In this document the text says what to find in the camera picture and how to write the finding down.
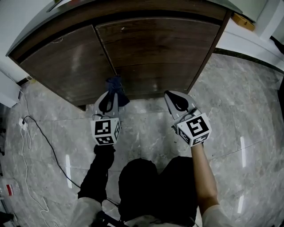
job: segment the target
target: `wooden cabinet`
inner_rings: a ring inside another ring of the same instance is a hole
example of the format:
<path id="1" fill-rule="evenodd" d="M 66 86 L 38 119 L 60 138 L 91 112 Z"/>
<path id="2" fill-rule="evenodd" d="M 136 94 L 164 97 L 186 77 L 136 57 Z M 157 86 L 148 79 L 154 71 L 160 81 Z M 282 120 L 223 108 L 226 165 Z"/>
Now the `wooden cabinet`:
<path id="1" fill-rule="evenodd" d="M 193 19 L 150 17 L 96 26 L 127 95 L 185 91 L 220 26 Z"/>
<path id="2" fill-rule="evenodd" d="M 21 66 L 75 106 L 94 103 L 114 75 L 92 25 L 53 40 Z"/>

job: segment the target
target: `black cable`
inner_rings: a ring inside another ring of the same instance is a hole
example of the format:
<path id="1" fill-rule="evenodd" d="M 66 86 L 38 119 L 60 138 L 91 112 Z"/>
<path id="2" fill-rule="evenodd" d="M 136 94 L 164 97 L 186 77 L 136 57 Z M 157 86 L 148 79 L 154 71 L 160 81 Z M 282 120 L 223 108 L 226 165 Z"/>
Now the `black cable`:
<path id="1" fill-rule="evenodd" d="M 53 151 L 53 154 L 54 154 L 56 163 L 57 163 L 58 167 L 61 169 L 61 171 L 63 172 L 63 174 L 66 176 L 66 178 L 67 178 L 68 180 L 70 180 L 75 186 L 77 186 L 78 188 L 81 188 L 78 184 L 76 184 L 74 181 L 72 181 L 72 180 L 66 175 L 66 173 L 63 171 L 63 169 L 62 169 L 61 166 L 59 165 L 58 160 L 57 160 L 57 157 L 56 157 L 56 154 L 55 154 L 55 152 L 54 152 L 54 149 L 53 149 L 52 145 L 51 145 L 50 142 L 48 141 L 48 139 L 47 139 L 47 137 L 45 136 L 45 134 L 42 132 L 42 130 L 41 130 L 41 128 L 39 127 L 39 125 L 37 124 L 36 120 L 35 120 L 34 118 L 32 118 L 31 116 L 25 116 L 25 117 L 23 118 L 22 124 L 23 124 L 23 125 L 25 124 L 25 121 L 24 121 L 24 120 L 25 120 L 27 117 L 29 117 L 30 119 L 32 119 L 32 120 L 35 122 L 35 124 L 36 124 L 36 126 L 39 128 L 41 134 L 44 136 L 44 138 L 46 139 L 46 141 L 47 141 L 48 144 L 50 145 L 50 147 L 51 147 L 51 149 L 52 149 L 52 151 Z"/>

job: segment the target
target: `black pants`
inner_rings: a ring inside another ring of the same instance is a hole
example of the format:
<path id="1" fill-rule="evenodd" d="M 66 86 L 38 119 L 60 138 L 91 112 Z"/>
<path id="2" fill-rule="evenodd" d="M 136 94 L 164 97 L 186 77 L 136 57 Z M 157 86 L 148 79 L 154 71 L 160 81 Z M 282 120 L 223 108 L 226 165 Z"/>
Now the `black pants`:
<path id="1" fill-rule="evenodd" d="M 102 203 L 107 198 L 107 170 L 113 161 L 113 148 L 97 154 L 88 171 L 80 197 L 90 197 Z M 158 175 L 156 166 L 148 160 L 136 159 L 123 168 L 119 176 L 118 211 L 121 220 L 128 221 L 142 215 L 152 215 L 162 222 L 193 226 L 197 197 L 193 176 L 193 162 L 189 157 L 176 157 Z"/>

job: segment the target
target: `countertop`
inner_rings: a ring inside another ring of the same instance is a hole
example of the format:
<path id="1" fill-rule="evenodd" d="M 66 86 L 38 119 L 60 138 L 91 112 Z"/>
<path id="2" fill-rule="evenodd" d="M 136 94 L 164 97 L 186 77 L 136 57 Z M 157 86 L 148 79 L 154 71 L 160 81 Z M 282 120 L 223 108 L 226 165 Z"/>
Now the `countertop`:
<path id="1" fill-rule="evenodd" d="M 80 5 L 92 2 L 95 0 L 66 0 L 66 3 L 62 4 L 61 1 L 58 1 L 57 3 L 54 3 L 52 1 L 49 3 L 46 7 L 44 7 L 27 25 L 26 27 L 20 32 L 20 34 L 17 36 L 13 44 L 11 45 L 9 51 L 7 52 L 6 56 L 8 56 L 11 51 L 19 44 L 21 43 L 27 36 L 29 36 L 33 31 L 35 31 L 37 28 L 45 24 L 46 22 L 50 21 L 51 19 L 59 16 L 60 14 L 67 12 L 71 9 L 74 9 L 75 7 L 78 7 Z M 229 0 L 207 0 L 213 3 L 216 3 L 218 5 L 224 6 L 226 8 L 229 8 L 235 12 L 242 13 L 242 11 L 235 6 L 233 3 L 231 3 Z"/>

